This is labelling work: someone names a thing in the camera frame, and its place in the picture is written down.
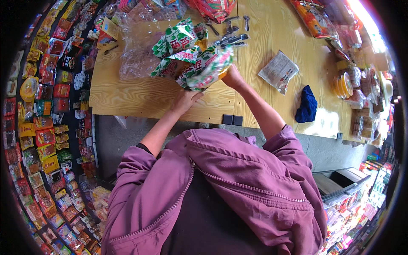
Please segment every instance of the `purple jacket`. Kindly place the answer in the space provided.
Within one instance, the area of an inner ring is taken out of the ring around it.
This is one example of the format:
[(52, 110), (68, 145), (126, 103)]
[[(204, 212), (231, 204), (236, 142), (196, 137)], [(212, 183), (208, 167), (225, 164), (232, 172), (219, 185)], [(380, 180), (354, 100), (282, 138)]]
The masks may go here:
[(103, 254), (160, 254), (184, 194), (201, 171), (255, 235), (278, 254), (315, 254), (326, 237), (312, 162), (292, 128), (256, 148), (223, 129), (191, 129), (160, 159), (131, 146), (109, 199)]

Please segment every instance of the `tile floor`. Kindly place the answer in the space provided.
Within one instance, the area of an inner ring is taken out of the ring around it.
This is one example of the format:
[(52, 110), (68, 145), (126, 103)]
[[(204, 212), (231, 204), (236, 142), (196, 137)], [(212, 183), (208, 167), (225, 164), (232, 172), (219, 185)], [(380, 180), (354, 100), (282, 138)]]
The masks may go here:
[[(155, 119), (131, 119), (124, 129), (113, 116), (96, 115), (97, 154), (102, 170), (102, 178), (115, 174), (122, 154), (130, 145), (136, 145), (157, 122)], [(219, 127), (242, 136), (255, 135), (257, 146), (262, 147), (266, 139), (260, 129), (231, 125), (209, 125), (188, 121), (178, 121), (171, 129), (166, 142), (187, 129)], [(313, 135), (296, 134), (303, 151), (312, 160), (313, 172), (335, 170), (346, 167), (358, 168), (362, 160), (375, 150), (372, 145), (352, 147), (347, 141)]]

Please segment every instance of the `blue cloth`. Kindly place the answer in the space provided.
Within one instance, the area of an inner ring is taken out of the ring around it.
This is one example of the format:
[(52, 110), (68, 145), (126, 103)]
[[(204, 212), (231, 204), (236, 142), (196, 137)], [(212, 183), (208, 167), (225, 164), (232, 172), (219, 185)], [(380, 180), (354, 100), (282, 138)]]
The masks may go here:
[(317, 101), (310, 86), (307, 85), (302, 90), (302, 101), (299, 109), (296, 111), (295, 120), (298, 123), (312, 122), (315, 120), (316, 110)]

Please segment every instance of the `wooden table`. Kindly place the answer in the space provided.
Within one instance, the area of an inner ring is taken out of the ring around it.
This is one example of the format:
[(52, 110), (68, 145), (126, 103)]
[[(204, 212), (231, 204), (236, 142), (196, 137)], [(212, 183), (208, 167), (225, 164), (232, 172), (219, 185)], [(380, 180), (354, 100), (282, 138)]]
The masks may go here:
[[(287, 0), (238, 0), (230, 16), (248, 15), (250, 31), (244, 31), (244, 20), (236, 22), (239, 33), (248, 33), (247, 47), (236, 50), (236, 65), (241, 75), (296, 133), (352, 140), (350, 133), (351, 108), (332, 92), (332, 80), (337, 72), (336, 58), (325, 40), (313, 38), (295, 9)], [(201, 17), (188, 10), (194, 24)], [(159, 22), (168, 27), (168, 21)], [(225, 24), (215, 25), (222, 34)], [(209, 29), (210, 42), (215, 40)], [(160, 118), (170, 106), (180, 86), (164, 78), (119, 79), (120, 56), (124, 41), (107, 55), (99, 51), (93, 71), (89, 106), (94, 114)], [(259, 71), (281, 50), (300, 69), (289, 82), (286, 95), (260, 78)], [(300, 105), (301, 91), (310, 85), (318, 102), (314, 122), (297, 123), (294, 119)], [(181, 120), (220, 124), (223, 114), (244, 117), (243, 126), (259, 128), (242, 97), (222, 81), (213, 84)]]

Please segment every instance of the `hand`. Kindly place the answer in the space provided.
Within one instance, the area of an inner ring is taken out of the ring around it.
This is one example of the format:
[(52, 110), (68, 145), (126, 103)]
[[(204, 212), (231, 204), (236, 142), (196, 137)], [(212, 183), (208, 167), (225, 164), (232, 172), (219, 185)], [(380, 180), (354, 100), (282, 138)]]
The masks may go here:
[(244, 78), (242, 78), (241, 74), (238, 72), (238, 69), (234, 64), (229, 67), (227, 75), (222, 78), (222, 81), (225, 83), (225, 85), (235, 90), (240, 89), (241, 87), (246, 85)]
[(180, 90), (180, 92), (174, 98), (173, 104), (171, 105), (169, 112), (176, 114), (178, 117), (185, 114), (192, 105), (197, 102), (197, 100), (204, 96), (202, 92), (199, 91), (187, 91)]

